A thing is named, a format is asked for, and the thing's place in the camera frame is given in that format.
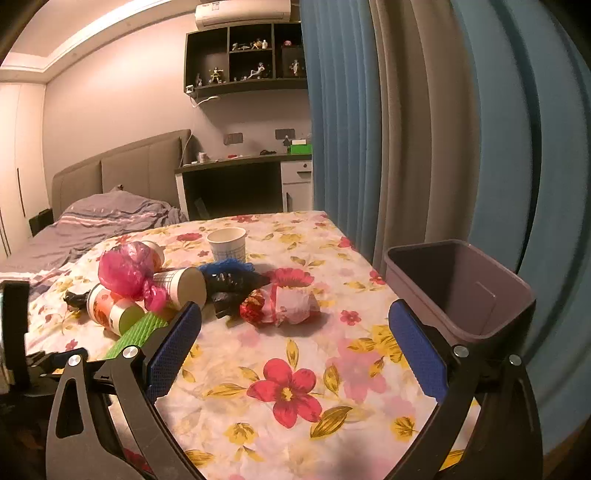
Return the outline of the large pink plastic bag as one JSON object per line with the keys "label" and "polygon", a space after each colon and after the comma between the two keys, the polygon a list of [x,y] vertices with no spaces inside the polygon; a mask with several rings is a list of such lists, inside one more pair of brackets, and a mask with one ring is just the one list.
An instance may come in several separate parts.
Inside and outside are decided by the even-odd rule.
{"label": "large pink plastic bag", "polygon": [[98,263],[98,279],[108,290],[135,302],[150,312],[166,306],[167,294],[155,285],[151,251],[142,242],[124,243],[105,251]]}

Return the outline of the black plastic bag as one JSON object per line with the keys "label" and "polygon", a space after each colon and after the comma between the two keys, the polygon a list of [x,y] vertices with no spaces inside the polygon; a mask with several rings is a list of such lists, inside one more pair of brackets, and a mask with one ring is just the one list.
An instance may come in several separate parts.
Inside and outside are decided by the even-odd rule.
{"label": "black plastic bag", "polygon": [[86,310],[89,294],[89,291],[85,293],[74,293],[71,291],[66,291],[63,297],[63,301],[66,303],[69,310]]}
{"label": "black plastic bag", "polygon": [[218,272],[207,274],[204,279],[217,318],[235,316],[252,291],[270,284],[269,277],[252,271]]}

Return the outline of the orange apple paper cup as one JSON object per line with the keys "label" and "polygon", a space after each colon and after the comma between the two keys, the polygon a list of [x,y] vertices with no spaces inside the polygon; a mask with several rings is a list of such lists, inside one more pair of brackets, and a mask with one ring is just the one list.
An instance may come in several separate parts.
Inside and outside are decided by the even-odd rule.
{"label": "orange apple paper cup", "polygon": [[144,315],[135,302],[96,284],[88,293],[86,310],[91,320],[111,333],[122,336]]}

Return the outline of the dark wall shelf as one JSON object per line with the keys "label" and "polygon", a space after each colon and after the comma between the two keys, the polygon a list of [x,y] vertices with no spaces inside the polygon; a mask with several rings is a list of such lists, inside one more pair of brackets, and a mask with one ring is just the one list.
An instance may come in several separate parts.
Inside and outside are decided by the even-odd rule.
{"label": "dark wall shelf", "polygon": [[183,92],[195,101],[307,88],[301,23],[247,24],[186,35]]}

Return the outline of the grey striped duvet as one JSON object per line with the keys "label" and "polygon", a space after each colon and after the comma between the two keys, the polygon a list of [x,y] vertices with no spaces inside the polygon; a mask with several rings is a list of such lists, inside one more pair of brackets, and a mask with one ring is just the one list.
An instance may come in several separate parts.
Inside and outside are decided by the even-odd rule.
{"label": "grey striped duvet", "polygon": [[27,281],[36,297],[103,240],[185,222],[180,209],[124,190],[74,202],[53,224],[1,262],[1,280]]}

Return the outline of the white wardrobe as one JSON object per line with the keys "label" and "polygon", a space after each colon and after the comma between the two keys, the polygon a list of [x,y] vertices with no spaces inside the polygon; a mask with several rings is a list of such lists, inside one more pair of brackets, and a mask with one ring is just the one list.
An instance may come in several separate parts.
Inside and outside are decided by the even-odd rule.
{"label": "white wardrobe", "polygon": [[43,161],[45,87],[1,85],[1,258],[26,246],[29,220],[49,208]]}

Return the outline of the red white wrapper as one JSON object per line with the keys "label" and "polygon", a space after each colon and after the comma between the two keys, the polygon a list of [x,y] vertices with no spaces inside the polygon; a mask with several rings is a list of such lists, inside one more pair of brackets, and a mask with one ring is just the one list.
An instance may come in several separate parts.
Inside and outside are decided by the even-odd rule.
{"label": "red white wrapper", "polygon": [[239,306],[245,322],[262,328],[298,325],[318,318],[321,307],[308,287],[284,287],[276,283],[253,290]]}

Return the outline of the green box on desk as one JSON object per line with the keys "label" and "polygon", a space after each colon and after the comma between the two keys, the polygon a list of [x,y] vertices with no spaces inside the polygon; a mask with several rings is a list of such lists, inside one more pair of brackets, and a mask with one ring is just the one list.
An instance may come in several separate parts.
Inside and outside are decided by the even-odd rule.
{"label": "green box on desk", "polygon": [[290,155],[311,155],[312,146],[306,139],[294,139],[288,147]]}

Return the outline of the dark desk with drawers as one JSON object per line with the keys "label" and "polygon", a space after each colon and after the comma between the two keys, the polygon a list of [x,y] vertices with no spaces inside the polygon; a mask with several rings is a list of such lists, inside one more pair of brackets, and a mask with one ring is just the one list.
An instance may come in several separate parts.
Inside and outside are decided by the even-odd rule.
{"label": "dark desk with drawers", "polygon": [[311,210],[310,154],[274,154],[185,165],[175,172],[181,211],[191,220]]}

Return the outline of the grey plastic trash bin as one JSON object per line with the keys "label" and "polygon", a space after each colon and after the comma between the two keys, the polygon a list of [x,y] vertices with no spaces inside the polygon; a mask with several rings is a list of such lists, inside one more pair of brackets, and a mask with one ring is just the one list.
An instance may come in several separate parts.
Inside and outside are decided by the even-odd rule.
{"label": "grey plastic trash bin", "polygon": [[461,240],[392,247],[385,263],[388,285],[449,344],[500,356],[520,348],[535,295],[480,249]]}

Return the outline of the small grid paper cup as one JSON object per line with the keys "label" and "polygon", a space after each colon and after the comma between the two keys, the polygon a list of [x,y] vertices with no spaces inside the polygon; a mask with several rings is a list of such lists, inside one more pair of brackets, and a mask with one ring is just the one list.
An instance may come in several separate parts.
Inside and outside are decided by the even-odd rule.
{"label": "small grid paper cup", "polygon": [[207,242],[215,261],[235,259],[245,262],[246,230],[241,227],[226,227],[207,235]]}

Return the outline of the large grid paper cup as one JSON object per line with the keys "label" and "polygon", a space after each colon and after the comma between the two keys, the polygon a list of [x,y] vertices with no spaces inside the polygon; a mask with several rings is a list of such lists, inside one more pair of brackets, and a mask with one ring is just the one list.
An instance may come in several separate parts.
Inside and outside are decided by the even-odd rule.
{"label": "large grid paper cup", "polygon": [[166,291],[166,306],[170,309],[180,310],[187,302],[202,308],[206,303],[204,274],[197,267],[155,273],[153,281]]}

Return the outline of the grey upholstered headboard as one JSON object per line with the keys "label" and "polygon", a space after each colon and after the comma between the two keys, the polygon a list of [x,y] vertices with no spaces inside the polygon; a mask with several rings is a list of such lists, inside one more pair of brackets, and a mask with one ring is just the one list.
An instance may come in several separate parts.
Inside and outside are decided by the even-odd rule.
{"label": "grey upholstered headboard", "polygon": [[100,153],[53,176],[51,208],[59,217],[74,202],[121,187],[179,208],[176,170],[195,159],[198,142],[190,130],[148,137]]}

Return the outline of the white air conditioner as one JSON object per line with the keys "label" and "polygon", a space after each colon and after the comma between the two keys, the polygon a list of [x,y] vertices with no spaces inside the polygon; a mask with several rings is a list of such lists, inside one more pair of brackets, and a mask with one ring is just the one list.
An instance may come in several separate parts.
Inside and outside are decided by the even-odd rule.
{"label": "white air conditioner", "polygon": [[213,1],[195,7],[197,30],[290,21],[290,0]]}

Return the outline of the green foam net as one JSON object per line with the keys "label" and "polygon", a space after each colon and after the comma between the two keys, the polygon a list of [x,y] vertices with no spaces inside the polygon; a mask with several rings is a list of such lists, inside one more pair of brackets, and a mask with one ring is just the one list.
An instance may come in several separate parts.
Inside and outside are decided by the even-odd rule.
{"label": "green foam net", "polygon": [[115,342],[105,358],[107,360],[116,358],[128,346],[141,348],[155,330],[167,325],[166,320],[153,312],[146,313]]}

